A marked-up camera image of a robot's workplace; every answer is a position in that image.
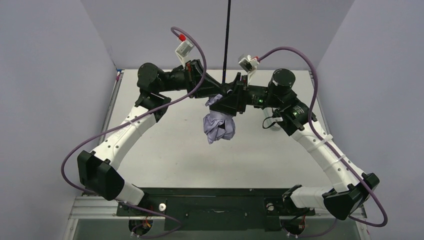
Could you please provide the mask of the lilac black umbrella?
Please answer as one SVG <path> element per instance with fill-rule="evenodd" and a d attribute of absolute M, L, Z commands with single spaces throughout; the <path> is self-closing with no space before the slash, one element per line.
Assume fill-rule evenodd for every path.
<path fill-rule="evenodd" d="M 228 0 L 225 26 L 224 57 L 222 65 L 222 84 L 226 83 L 227 76 L 231 6 L 232 1 Z M 221 139 L 231 140 L 235 135 L 235 122 L 233 117 L 228 114 L 210 110 L 209 113 L 203 118 L 203 132 L 206 134 L 209 144 L 212 144 Z"/>

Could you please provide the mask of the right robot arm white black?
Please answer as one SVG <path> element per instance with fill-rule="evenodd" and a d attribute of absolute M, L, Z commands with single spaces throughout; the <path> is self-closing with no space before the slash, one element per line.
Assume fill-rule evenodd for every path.
<path fill-rule="evenodd" d="M 233 118 L 247 106 L 272 109 L 273 124 L 298 142 L 315 160 L 331 185 L 306 187 L 296 185 L 282 195 L 289 211 L 323 209 L 335 218 L 351 218 L 367 199 L 373 198 L 380 180 L 350 161 L 334 143 L 312 108 L 293 90 L 296 75 L 288 69 L 275 70 L 267 86 L 248 84 L 249 76 L 238 74 L 233 82 L 220 84 L 207 100 L 210 113 L 204 118 L 204 132 L 209 142 L 230 139 L 235 133 Z"/>

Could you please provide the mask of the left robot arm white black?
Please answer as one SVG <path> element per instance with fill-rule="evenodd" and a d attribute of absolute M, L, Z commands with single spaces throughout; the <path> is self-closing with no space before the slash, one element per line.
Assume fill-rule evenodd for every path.
<path fill-rule="evenodd" d="M 104 199 L 138 205 L 145 193 L 125 181 L 118 169 L 140 137 L 166 114 L 171 98 L 164 92 L 194 91 L 194 98 L 212 97 L 225 92 L 221 83 L 206 73 L 200 60 L 189 60 L 171 71 L 153 63 L 142 64 L 137 72 L 139 97 L 121 123 L 104 142 L 77 156 L 80 182 Z"/>

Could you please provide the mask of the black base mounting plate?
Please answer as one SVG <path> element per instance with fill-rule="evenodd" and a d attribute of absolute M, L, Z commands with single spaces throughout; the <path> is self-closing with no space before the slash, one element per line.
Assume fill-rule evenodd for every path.
<path fill-rule="evenodd" d="M 285 188 L 146 188 L 143 208 L 171 216 L 164 221 L 170 231 L 182 222 L 183 231 L 281 230 L 281 221 L 314 210 L 286 208 Z"/>

